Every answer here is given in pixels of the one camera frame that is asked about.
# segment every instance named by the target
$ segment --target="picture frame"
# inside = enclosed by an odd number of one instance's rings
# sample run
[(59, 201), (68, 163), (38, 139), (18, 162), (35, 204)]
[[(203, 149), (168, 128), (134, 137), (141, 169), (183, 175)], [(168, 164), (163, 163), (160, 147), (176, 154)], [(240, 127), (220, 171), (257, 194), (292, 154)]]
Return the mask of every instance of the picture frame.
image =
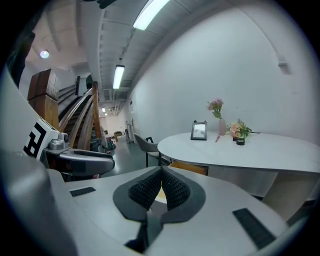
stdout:
[(192, 123), (191, 140), (206, 141), (207, 140), (207, 122)]

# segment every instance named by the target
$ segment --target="black mesh pad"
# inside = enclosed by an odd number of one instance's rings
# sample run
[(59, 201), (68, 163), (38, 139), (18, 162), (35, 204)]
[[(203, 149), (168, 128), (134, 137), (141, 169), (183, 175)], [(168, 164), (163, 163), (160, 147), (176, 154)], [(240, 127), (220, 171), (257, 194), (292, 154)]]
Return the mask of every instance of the black mesh pad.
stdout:
[(125, 218), (146, 223), (146, 213), (160, 191), (161, 181), (168, 209), (161, 216), (162, 224), (186, 222), (204, 205), (204, 189), (168, 167), (156, 167), (120, 185), (113, 193), (114, 204)]
[(162, 188), (168, 211), (182, 205), (190, 197), (190, 189), (187, 184), (168, 171), (162, 172)]
[(146, 179), (139, 180), (129, 189), (129, 197), (148, 211), (160, 191), (161, 177), (162, 171), (159, 170)]

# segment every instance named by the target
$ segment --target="pink vase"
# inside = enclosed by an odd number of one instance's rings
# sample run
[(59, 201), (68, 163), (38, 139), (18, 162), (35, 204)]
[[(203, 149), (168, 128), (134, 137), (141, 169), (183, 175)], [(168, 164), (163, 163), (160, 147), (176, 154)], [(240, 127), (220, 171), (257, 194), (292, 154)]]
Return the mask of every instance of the pink vase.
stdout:
[(219, 119), (219, 135), (226, 135), (226, 120)]

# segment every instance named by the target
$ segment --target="fluorescent light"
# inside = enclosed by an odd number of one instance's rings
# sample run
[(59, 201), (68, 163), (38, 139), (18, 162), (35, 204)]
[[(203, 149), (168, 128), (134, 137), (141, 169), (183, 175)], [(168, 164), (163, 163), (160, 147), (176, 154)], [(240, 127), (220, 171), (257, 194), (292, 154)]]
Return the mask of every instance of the fluorescent light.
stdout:
[(122, 66), (122, 65), (115, 66), (113, 89), (119, 89), (122, 75), (124, 74), (124, 72), (125, 72), (125, 66)]
[(143, 7), (133, 27), (138, 30), (145, 30), (154, 17), (170, 0), (149, 0)]
[(49, 57), (49, 52), (48, 52), (47, 50), (42, 50), (42, 51), (40, 52), (40, 57), (41, 57), (42, 59), (48, 58), (48, 57)]

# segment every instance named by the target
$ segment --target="gray chair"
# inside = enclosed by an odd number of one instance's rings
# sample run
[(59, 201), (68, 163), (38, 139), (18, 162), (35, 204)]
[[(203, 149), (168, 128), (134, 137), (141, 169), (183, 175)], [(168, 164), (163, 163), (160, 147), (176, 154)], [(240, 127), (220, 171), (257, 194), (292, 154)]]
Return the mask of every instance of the gray chair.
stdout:
[(153, 143), (151, 137), (147, 139), (151, 139), (151, 142), (148, 142), (146, 139), (141, 138), (138, 134), (134, 133), (134, 137), (136, 143), (138, 144), (139, 148), (145, 152), (145, 166), (148, 167), (148, 155), (158, 159), (158, 165), (161, 166), (162, 156), (158, 150), (158, 144)]

